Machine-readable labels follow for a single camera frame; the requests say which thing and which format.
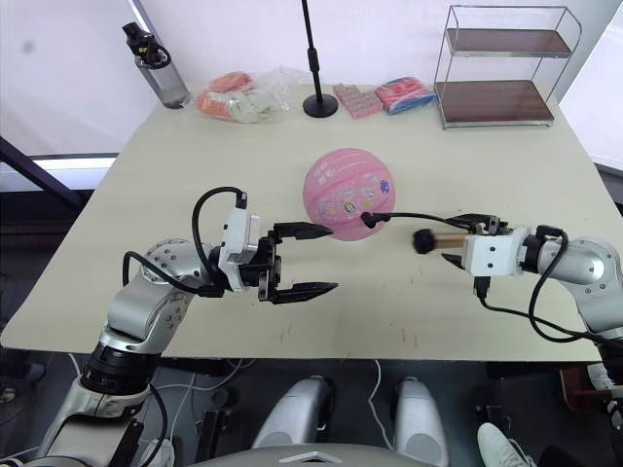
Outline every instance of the brown shelf tray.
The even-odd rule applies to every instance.
[[[560,34],[550,29],[448,28],[454,56],[530,56],[568,58],[571,50]]]
[[[435,83],[444,126],[551,125],[554,116],[534,83]]]

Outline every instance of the pink basketball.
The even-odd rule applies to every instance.
[[[303,202],[311,220],[333,229],[340,240],[358,240],[380,230],[368,229],[362,212],[391,212],[395,202],[389,169],[372,153],[345,148],[322,156],[310,169]]]

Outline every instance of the tabletop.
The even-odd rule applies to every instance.
[[[311,88],[298,89],[300,101]],[[191,239],[197,198],[218,186],[248,192],[262,231],[308,220],[303,182],[338,148],[372,152],[391,170],[396,211],[444,217],[478,212],[511,226],[548,224],[573,239],[599,236],[623,252],[623,219],[556,103],[551,127],[442,129],[429,105],[400,115],[324,120],[299,105],[273,123],[212,120],[194,109],[157,108],[135,132],[94,192],[35,288],[2,334],[7,347],[91,352],[108,305],[122,287],[127,250]],[[233,201],[210,200],[202,239],[220,242]],[[397,358],[593,361],[589,342],[542,340],[528,320],[483,309],[472,278],[438,252],[417,255],[414,230],[450,227],[396,219],[363,240],[285,240],[282,287],[339,282],[302,304],[259,303],[257,292],[195,298],[165,352],[178,357]],[[527,310],[534,274],[495,278],[492,305]],[[573,299],[548,281],[537,314],[583,330]]]

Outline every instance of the gray water bottle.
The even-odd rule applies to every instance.
[[[181,109],[189,97],[184,82],[171,63],[170,53],[153,34],[141,29],[135,22],[124,27],[127,44],[134,54],[134,64],[143,74],[164,107]]]

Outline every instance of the robotic arm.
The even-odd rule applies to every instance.
[[[236,193],[237,205],[223,226],[220,246],[212,247],[201,243],[199,209],[210,196],[223,192]],[[112,301],[89,363],[73,381],[37,452],[46,465],[55,465],[57,456],[95,467],[130,464],[142,431],[133,416],[150,395],[149,381],[160,356],[195,295],[222,297],[226,290],[240,293],[258,287],[260,301],[287,304],[337,287],[309,282],[277,289],[281,258],[276,249],[282,239],[318,238],[331,234],[330,229],[309,223],[275,224],[260,237],[260,218],[248,213],[246,193],[238,189],[208,192],[195,211],[195,243],[170,239],[150,248],[145,257],[134,252],[124,257],[124,288]],[[141,268],[128,281],[130,258]]]
[[[372,228],[392,217],[423,217],[467,231],[433,233],[424,229],[414,233],[413,244],[421,254],[437,248],[460,248],[460,255],[443,253],[442,256],[474,276],[474,292],[486,307],[494,308],[485,301],[491,277],[519,275],[524,271],[541,274],[531,298],[532,311],[544,280],[558,279],[572,294],[588,333],[574,332],[575,337],[557,341],[576,340],[582,334],[596,343],[615,384],[611,391],[613,402],[608,407],[610,419],[615,427],[623,426],[619,410],[623,404],[623,274],[621,260],[612,245],[593,237],[568,241],[562,230],[549,226],[538,226],[535,233],[526,227],[510,229],[507,223],[491,215],[467,214],[441,219],[395,214],[364,213],[362,220]]]

